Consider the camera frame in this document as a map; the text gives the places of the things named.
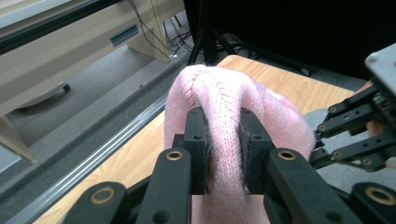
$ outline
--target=tripod leg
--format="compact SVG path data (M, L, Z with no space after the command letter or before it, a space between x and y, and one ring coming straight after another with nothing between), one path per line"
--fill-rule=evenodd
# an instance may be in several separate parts
M233 50L233 48L231 48L230 44L224 38L224 36L219 34L219 32L217 32L216 30L212 30L212 31L215 34L216 39L220 42L220 44L224 47L225 51L228 54L236 54L235 51Z
M202 48L202 46L204 44L204 39L205 39L205 31L202 31L197 36L196 43L194 45L194 48L192 48L192 52L191 52L189 61L187 62L187 65L192 65L197 60L199 50Z

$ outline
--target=black mechanical linkage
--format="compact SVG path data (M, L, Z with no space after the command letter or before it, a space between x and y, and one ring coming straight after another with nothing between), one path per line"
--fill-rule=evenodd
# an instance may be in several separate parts
M136 224L191 222L191 155L170 148L158 157Z
M270 135L250 110L242 108L239 138L242 153L244 187L247 193L264 194L262 184L262 158L268 158L275 148Z
M280 203L286 205L292 223L362 223L297 151L272 150L263 170L269 175L263 179L273 180L265 181L264 200L271 199L270 204L264 204L267 211L276 210L273 204ZM273 213L269 218L282 220L278 215Z

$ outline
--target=screw hole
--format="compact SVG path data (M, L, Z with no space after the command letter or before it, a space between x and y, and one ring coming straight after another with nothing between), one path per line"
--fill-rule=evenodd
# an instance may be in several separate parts
M277 156L286 161L293 161L296 159L296 155L293 152L287 150L281 150L277 152Z
M178 161L183 157L183 153L179 151L170 151L166 153L166 158L170 161Z
M370 159L364 159L363 160L363 164L364 165L370 165L372 163L372 160L370 160Z
M371 198L373 201L376 201L378 203L382 203L389 206L393 206L396 204L396 198L387 190L375 188L375 187L368 187L365 190L365 193L369 198Z
M152 217L155 223L166 223L169 220L169 213L167 211L159 211Z
M336 151L336 152L334 153L334 156L335 156L335 157L340 157L340 156L341 156L341 152Z

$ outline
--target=bolt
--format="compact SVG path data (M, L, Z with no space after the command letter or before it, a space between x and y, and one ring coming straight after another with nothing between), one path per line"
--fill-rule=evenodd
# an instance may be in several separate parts
M335 111L337 111L337 107L333 106L330 108L330 113L335 113Z
M326 130L326 125L322 124L319 126L320 131L325 131Z
M372 160L370 159L364 159L363 160L364 165L370 165L372 163Z

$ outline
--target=floor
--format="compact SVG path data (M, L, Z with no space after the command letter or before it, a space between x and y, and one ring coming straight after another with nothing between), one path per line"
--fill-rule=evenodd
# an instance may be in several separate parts
M170 40L189 31L185 13L178 14L177 18L181 27L175 19L165 23ZM0 223L15 216L166 94L187 64L191 38L188 42L190 44L181 46L170 63L160 63L126 47L117 49L67 80L71 87L69 93L59 91L42 104L8 114L38 159L34 163L18 159L0 173ZM169 43L169 47L177 48L173 44ZM245 49L240 49L238 54L305 74L302 68L261 55L253 57ZM222 52L218 62L225 56ZM204 63L202 54L196 63ZM311 77L352 91L365 83L365 80L326 70Z

